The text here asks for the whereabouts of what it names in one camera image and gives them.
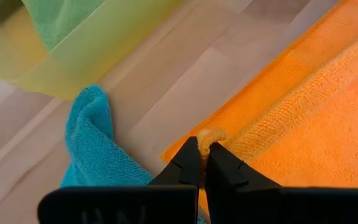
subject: yellow towel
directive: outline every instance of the yellow towel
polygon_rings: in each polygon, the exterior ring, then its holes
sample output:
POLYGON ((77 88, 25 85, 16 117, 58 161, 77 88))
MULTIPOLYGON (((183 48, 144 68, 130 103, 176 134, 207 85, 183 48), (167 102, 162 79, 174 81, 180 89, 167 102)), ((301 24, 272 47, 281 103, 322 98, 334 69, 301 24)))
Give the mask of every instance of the yellow towel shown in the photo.
MULTIPOLYGON (((339 3, 162 158, 213 128, 279 184, 358 187, 358 0, 339 3)), ((208 211, 204 192, 200 204, 208 211)))

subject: teal cloth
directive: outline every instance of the teal cloth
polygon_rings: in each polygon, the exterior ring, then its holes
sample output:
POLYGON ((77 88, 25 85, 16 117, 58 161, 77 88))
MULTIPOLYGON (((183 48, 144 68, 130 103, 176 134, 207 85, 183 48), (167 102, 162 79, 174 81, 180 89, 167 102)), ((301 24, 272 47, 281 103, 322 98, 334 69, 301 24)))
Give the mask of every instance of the teal cloth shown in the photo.
MULTIPOLYGON (((74 100, 65 142, 71 162, 60 187, 147 185, 153 179, 114 142, 109 102, 97 85, 74 100)), ((201 216, 198 223, 204 223, 201 216)))
POLYGON ((42 43, 51 51, 105 0, 22 1, 42 43))

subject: blue towel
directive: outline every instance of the blue towel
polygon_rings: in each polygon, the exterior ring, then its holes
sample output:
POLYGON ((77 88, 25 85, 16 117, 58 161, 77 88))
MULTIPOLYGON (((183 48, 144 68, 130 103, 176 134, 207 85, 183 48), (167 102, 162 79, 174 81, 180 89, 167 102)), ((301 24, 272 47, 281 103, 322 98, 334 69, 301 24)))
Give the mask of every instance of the blue towel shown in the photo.
MULTIPOLYGON (((65 141, 71 162, 60 187, 147 185, 153 179, 114 142, 109 102, 97 85, 74 100, 65 141)), ((200 216, 198 223, 204 223, 200 216)))

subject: cloth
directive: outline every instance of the cloth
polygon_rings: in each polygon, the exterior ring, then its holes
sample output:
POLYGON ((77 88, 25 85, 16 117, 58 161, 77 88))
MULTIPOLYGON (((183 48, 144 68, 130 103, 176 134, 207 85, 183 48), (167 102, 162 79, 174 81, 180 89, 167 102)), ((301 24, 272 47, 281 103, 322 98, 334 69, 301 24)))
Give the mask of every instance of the cloth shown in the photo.
MULTIPOLYGON (((147 185, 153 179, 114 142, 109 102, 97 85, 74 100, 65 141, 71 162, 60 187, 147 185)), ((198 223, 204 223, 201 216, 198 223)))
POLYGON ((50 51, 104 0, 22 0, 42 43, 50 51))
MULTIPOLYGON (((358 0, 340 2, 162 159, 216 128, 281 185, 358 187, 358 0)), ((200 204, 208 209, 205 194, 200 204)))

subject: green towel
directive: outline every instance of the green towel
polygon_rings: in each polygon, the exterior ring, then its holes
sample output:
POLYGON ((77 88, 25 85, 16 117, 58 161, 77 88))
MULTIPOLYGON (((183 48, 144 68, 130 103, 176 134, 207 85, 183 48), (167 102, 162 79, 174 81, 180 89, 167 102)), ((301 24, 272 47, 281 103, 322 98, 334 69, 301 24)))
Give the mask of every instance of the green towel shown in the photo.
POLYGON ((103 2, 104 0, 23 0, 48 51, 59 44, 103 2))

